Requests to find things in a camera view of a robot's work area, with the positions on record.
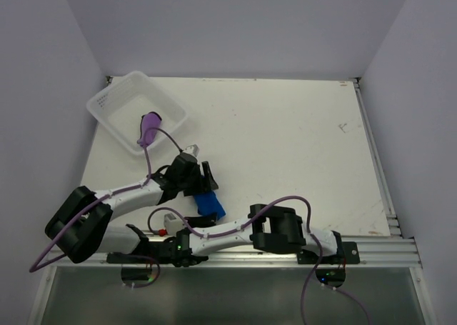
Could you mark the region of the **purple towel black trim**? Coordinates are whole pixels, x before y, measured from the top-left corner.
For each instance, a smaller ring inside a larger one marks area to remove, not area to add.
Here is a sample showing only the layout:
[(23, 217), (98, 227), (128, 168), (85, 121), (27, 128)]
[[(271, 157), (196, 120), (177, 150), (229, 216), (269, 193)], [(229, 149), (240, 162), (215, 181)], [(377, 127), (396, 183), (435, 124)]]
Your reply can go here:
[(141, 147), (149, 146), (154, 142), (158, 128), (161, 126), (162, 118), (155, 111), (144, 114), (141, 117), (140, 137), (137, 144)]

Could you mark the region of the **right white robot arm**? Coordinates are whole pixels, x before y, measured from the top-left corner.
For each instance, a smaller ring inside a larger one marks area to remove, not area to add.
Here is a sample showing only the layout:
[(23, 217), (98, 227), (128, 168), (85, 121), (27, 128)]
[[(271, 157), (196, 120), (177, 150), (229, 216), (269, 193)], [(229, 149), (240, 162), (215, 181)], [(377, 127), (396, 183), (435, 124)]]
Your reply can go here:
[(339, 264), (344, 260), (338, 232), (311, 226), (311, 205), (306, 218), (292, 208), (254, 204), (250, 212), (230, 223), (178, 231), (161, 242), (150, 242), (152, 256), (160, 264), (187, 267), (207, 261), (209, 256), (237, 246), (251, 245), (270, 254), (297, 254), (307, 264)]

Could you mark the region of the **blue towel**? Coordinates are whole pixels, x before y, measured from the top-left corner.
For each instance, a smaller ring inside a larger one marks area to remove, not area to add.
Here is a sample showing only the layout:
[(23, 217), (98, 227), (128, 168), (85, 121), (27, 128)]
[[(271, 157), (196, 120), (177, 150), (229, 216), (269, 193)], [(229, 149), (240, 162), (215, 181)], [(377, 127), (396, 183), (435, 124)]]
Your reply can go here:
[(194, 195), (194, 201), (197, 206), (197, 213), (200, 216), (209, 216), (211, 214), (215, 214), (216, 219), (220, 220), (226, 215), (226, 212), (214, 191)]

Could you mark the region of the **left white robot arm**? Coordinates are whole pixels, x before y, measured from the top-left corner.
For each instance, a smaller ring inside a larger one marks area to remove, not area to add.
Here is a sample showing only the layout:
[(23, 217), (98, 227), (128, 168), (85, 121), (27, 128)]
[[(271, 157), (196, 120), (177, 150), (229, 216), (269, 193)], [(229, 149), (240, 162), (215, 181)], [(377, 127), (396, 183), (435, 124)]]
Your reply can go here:
[(209, 163), (182, 151), (171, 164), (149, 171), (134, 184), (104, 191), (77, 187), (48, 222), (45, 234), (75, 264), (97, 252), (122, 253), (138, 263), (149, 252), (144, 233), (134, 226), (112, 227), (112, 220), (165, 204), (178, 194), (194, 199), (200, 220), (219, 220), (226, 212), (215, 194), (218, 187)]

